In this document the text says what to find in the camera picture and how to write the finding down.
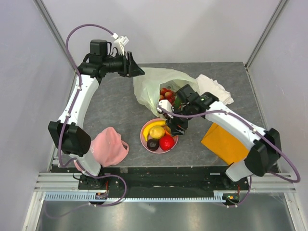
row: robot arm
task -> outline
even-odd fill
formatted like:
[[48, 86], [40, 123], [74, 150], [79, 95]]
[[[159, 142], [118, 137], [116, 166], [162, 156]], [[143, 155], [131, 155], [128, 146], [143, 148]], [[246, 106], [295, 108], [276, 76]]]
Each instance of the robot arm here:
[[191, 119], [185, 116], [209, 112], [209, 114], [202, 115], [201, 117], [223, 127], [250, 150], [245, 159], [231, 164], [226, 170], [225, 174], [232, 181], [239, 181], [241, 178], [253, 174], [263, 176], [280, 158], [280, 155], [269, 147], [267, 143], [263, 142], [255, 133], [256, 131], [259, 132], [262, 136], [269, 139], [271, 143], [281, 148], [280, 136], [275, 129], [272, 128], [266, 131], [264, 128], [250, 123], [226, 107], [216, 96], [209, 92], [200, 96], [189, 85], [185, 85], [177, 91], [177, 97], [183, 103], [180, 109], [173, 108], [168, 100], [161, 100], [157, 108], [158, 112], [161, 113], [163, 112], [162, 109], [164, 109], [164, 111], [174, 112], [183, 116], [167, 116], [167, 126], [171, 129], [172, 135], [182, 135], [185, 133], [188, 127], [188, 121]]
[[[128, 42], [128, 39], [125, 40], [125, 38], [127, 37], [119, 37], [115, 41], [115, 47], [118, 48], [115, 56], [111, 55], [110, 52], [108, 54], [108, 44], [110, 44], [111, 50], [110, 42], [105, 40], [91, 41], [90, 53], [86, 55], [78, 67], [81, 73], [81, 88], [77, 77], [73, 93], [62, 115], [58, 121], [51, 121], [48, 125], [53, 142], [58, 148], [61, 129], [65, 119], [69, 116], [63, 134], [61, 149], [64, 154], [76, 158], [94, 176], [99, 174], [101, 165], [96, 162], [90, 149], [90, 136], [82, 129], [91, 98], [107, 73], [118, 72], [123, 77], [144, 75], [144, 71], [135, 63], [132, 53], [129, 51], [124, 52], [124, 45]], [[68, 110], [77, 91], [79, 91], [79, 95], [71, 114], [68, 115]]]

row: white cloth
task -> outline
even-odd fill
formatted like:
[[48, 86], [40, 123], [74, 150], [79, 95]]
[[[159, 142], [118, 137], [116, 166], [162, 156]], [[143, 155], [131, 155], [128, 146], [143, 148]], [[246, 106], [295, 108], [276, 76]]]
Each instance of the white cloth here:
[[199, 75], [196, 80], [199, 86], [200, 95], [204, 94], [205, 92], [210, 92], [216, 97], [218, 97], [219, 100], [222, 101], [225, 105], [234, 102], [230, 92], [226, 91], [222, 85], [217, 83], [217, 80], [213, 81], [213, 79], [205, 75]]

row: cloth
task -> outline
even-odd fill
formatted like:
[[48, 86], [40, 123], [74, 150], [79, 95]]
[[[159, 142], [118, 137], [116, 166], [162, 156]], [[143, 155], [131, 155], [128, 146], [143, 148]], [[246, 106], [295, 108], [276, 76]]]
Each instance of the cloth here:
[[228, 165], [243, 160], [249, 153], [237, 138], [215, 123], [207, 131], [201, 143]]
[[129, 152], [129, 146], [121, 140], [121, 135], [113, 127], [108, 127], [91, 142], [90, 151], [98, 163], [107, 167], [117, 165], [124, 160]]
[[234, 102], [230, 92], [226, 91], [225, 88], [217, 82], [217, 80], [213, 80], [205, 75], [199, 75], [196, 80], [199, 86], [200, 95], [204, 94], [205, 92], [210, 92], [217, 96], [219, 100], [222, 101], [225, 105]]

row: gray floor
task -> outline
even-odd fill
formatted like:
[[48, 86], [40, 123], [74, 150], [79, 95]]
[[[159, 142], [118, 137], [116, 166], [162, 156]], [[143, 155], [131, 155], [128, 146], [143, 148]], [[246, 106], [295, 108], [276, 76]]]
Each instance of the gray floor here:
[[[83, 203], [47, 202], [46, 210], [59, 216]], [[44, 216], [39, 224], [44, 231], [294, 231], [283, 194], [251, 194], [229, 209], [190, 202], [87, 206], [56, 220]]]
[[[204, 74], [216, 79], [231, 93], [234, 110], [252, 123], [261, 126], [261, 117], [249, 84], [243, 63], [180, 63], [143, 64], [142, 67], [171, 68], [187, 73], [193, 78]], [[153, 154], [140, 142], [142, 126], [155, 116], [140, 105], [133, 93], [133, 79], [113, 74], [105, 77], [95, 92], [87, 110], [84, 130], [96, 137], [106, 127], [114, 127], [129, 144], [129, 154], [118, 165], [137, 166], [220, 166], [226, 165], [200, 141], [211, 122], [195, 118], [189, 122], [185, 135], [180, 136], [177, 146], [166, 154]]]

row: yellow fruit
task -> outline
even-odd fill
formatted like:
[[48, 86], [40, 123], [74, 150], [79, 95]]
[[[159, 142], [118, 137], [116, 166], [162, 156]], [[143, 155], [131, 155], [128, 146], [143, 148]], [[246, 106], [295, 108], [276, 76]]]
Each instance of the yellow fruit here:
[[149, 134], [154, 139], [160, 139], [164, 136], [165, 130], [161, 126], [154, 126], [150, 129]]
[[150, 132], [150, 129], [152, 127], [154, 127], [154, 126], [165, 126], [165, 125], [166, 125], [166, 122], [164, 120], [161, 120], [161, 121], [153, 122], [153, 123], [149, 124], [148, 126], [146, 126], [144, 128], [143, 132], [142, 132], [145, 141], [148, 141], [149, 132]]

